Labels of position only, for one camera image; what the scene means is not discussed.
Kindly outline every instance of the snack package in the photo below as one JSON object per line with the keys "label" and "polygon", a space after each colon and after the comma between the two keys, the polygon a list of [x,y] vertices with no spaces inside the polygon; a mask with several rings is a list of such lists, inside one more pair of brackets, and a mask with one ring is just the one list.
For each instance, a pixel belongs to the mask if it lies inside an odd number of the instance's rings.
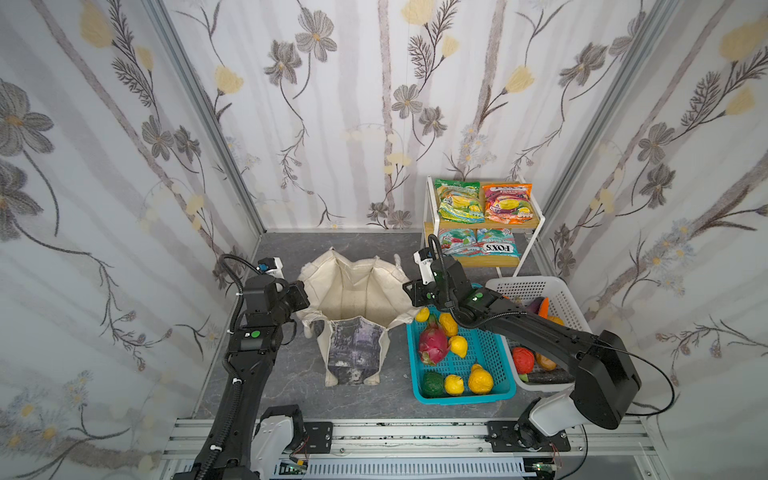
{"label": "snack package", "polygon": [[533,218],[531,184],[490,184],[482,186],[485,217],[500,223],[525,223]]}
{"label": "snack package", "polygon": [[515,237],[508,228],[488,229],[479,228],[477,233],[477,245],[483,255],[506,255],[519,257],[518,248],[515,245]]}
{"label": "snack package", "polygon": [[438,212],[443,220],[459,223],[482,223],[485,217],[480,206],[480,183],[457,180],[435,180],[439,202]]}
{"label": "snack package", "polygon": [[470,257],[479,255],[475,231],[469,228],[440,229],[437,235],[442,252],[446,255]]}

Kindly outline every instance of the basket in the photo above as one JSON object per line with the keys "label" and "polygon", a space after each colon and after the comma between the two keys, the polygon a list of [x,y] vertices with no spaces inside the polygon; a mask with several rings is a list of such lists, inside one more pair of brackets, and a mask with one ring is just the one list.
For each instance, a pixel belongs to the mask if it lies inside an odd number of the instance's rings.
{"label": "basket", "polygon": [[[568,285],[555,276],[516,276],[494,278],[485,284],[485,288],[495,290],[510,299],[520,299],[523,304],[531,302],[537,296],[549,298],[550,316],[559,316],[565,326],[575,330],[592,333],[587,320],[568,290]],[[552,383],[547,385],[526,383],[520,380],[517,369],[512,369],[515,383],[523,390],[532,392],[560,392],[573,383]]]}
{"label": "basket", "polygon": [[[440,312],[433,306],[429,312],[439,316]],[[419,336],[426,329],[427,322],[411,322],[408,324],[408,353],[411,358],[411,377],[413,380],[413,394],[421,403],[426,405],[467,405],[469,403],[490,403],[499,400],[507,400],[515,395],[515,382],[512,374],[515,371],[511,367],[512,355],[509,352],[504,337],[494,333],[478,329],[458,328],[458,334],[467,339],[469,349],[467,356],[461,358],[453,352],[449,352],[437,366],[424,365],[419,358]],[[469,373],[472,366],[479,363],[493,376],[493,390],[487,395],[476,395],[466,388]],[[464,379],[464,394],[461,396],[446,396],[439,398],[427,398],[422,394],[421,381],[426,372],[437,372],[443,377],[458,375]]]}

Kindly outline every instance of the carrot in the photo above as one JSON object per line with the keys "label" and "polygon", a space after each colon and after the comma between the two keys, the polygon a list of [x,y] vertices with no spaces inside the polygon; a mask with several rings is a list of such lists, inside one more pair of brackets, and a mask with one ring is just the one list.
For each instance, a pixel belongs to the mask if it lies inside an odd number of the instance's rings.
{"label": "carrot", "polygon": [[541,302],[541,306],[538,307],[538,315],[543,316],[544,318],[547,318],[547,314],[549,313],[549,297],[544,298],[544,301]]}

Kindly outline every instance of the floral wallpaper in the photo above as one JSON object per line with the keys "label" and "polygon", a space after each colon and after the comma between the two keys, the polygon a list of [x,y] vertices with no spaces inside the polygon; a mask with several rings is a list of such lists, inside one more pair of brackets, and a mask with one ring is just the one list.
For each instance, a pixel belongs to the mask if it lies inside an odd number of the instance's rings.
{"label": "floral wallpaper", "polygon": [[257,239],[140,4],[4,2],[0,42],[4,475],[142,478]]}
{"label": "floral wallpaper", "polygon": [[[766,5],[682,2],[544,231],[591,328],[676,386],[648,426],[677,479],[764,475],[767,111]],[[638,369],[636,411],[658,411],[668,386]]]}
{"label": "floral wallpaper", "polygon": [[373,230],[420,228],[427,175],[546,201],[653,7],[164,3],[266,226]]}

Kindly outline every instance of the dragon fruit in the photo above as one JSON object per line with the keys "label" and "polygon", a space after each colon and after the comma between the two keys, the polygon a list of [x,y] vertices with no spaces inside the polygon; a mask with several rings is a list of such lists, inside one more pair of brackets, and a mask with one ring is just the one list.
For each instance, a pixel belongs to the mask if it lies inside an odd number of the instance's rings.
{"label": "dragon fruit", "polygon": [[429,316],[427,328],[419,336],[419,356],[422,363],[435,366],[448,355],[448,337],[440,329],[434,315]]}

